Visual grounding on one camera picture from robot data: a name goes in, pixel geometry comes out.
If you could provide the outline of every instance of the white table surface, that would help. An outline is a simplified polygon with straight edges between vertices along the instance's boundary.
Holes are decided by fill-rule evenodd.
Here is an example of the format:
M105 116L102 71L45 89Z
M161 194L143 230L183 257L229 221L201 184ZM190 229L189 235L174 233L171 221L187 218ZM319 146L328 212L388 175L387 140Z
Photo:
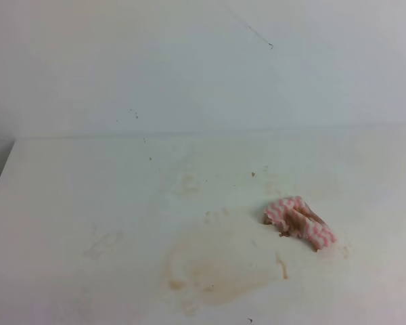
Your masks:
M259 223L291 194L333 247ZM0 325L250 320L406 324L406 126L16 142Z

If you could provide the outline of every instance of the brown stain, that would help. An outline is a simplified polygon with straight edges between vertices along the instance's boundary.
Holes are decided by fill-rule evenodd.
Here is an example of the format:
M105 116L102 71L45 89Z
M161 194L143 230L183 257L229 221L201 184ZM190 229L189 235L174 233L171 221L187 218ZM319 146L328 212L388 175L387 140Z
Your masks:
M103 254L111 252L122 238L122 231L114 232L113 234L106 234L94 242L89 249L83 253L83 257L98 260Z
M186 283L180 280L170 280L168 281L168 286L170 287L171 290L177 291L185 288Z
M214 291L214 286L207 286L206 288L203 289L204 293L213 293Z
M281 268L283 269L283 279L287 280L289 278L289 276L287 275L286 264L281 260L281 258L278 255L278 252L275 252L275 258L276 258L277 264L280 264Z
M252 262L255 251L250 239L244 240L242 230L232 229L231 221L225 221L224 226L220 223L223 219L210 227L189 230L166 255L162 278L174 292L175 309L186 316L193 316L200 305L232 302L277 277L269 257L264 265ZM172 288L172 281L179 285Z
M278 190L276 188L275 183L273 183L271 181L265 183L264 192L266 195L278 195L278 196L283 195L283 192Z

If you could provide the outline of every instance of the pink and white cloth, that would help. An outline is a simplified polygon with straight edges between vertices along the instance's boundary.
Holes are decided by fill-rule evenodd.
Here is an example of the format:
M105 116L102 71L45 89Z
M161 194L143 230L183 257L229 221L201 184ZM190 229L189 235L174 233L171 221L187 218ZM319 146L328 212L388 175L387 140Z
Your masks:
M281 232L280 236L308 240L316 250L336 241L331 229L312 212L300 196L273 201L265 209L265 214Z

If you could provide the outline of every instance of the smudge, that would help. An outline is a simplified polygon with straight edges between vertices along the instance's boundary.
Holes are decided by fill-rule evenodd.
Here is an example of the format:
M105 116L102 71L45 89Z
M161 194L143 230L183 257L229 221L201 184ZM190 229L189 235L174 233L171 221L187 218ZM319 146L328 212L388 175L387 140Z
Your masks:
M280 264L281 268L283 269L283 279L287 280L289 277L287 275L286 264L279 258L278 252L275 252L275 258L277 264Z
M231 218L220 219L216 227L188 230L168 250L164 283L175 293L174 308L186 316L194 315L200 305L229 303L277 278L270 258L273 251L264 249L256 255L251 238L244 239L240 222L232 222L237 217ZM180 285L172 288L171 281L176 284L178 279Z
M183 288L185 288L185 283L184 281L180 281L180 280L170 280L168 282L168 286L170 287L171 290L182 290Z
M345 259L347 259L347 258L350 256L349 250L348 250L347 246L343 246L343 248L342 248L342 254L343 254L343 257L344 257Z
M112 249L122 240L122 237L122 231L102 236L83 253L83 257L98 260L103 254L111 252Z
M265 194L267 195L279 195L281 196L283 193L280 190L275 188L275 184L273 182L266 182L265 183Z
M194 181L193 175L185 175L181 180L181 189L171 191L178 197L184 197L191 194L198 193L200 191L199 187L196 186L198 182Z

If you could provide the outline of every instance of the dirt speck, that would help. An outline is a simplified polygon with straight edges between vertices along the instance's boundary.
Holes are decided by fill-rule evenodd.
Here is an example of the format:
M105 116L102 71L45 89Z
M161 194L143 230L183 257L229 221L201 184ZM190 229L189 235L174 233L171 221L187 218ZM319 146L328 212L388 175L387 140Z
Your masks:
M278 252L275 252L275 258L276 258L277 264L280 264L283 269L283 279L287 280L289 278L289 276L287 275L286 264L280 259Z
M170 287L171 290L177 291L177 290L182 290L185 288L186 283L184 281L180 280L170 280L168 282L168 286Z

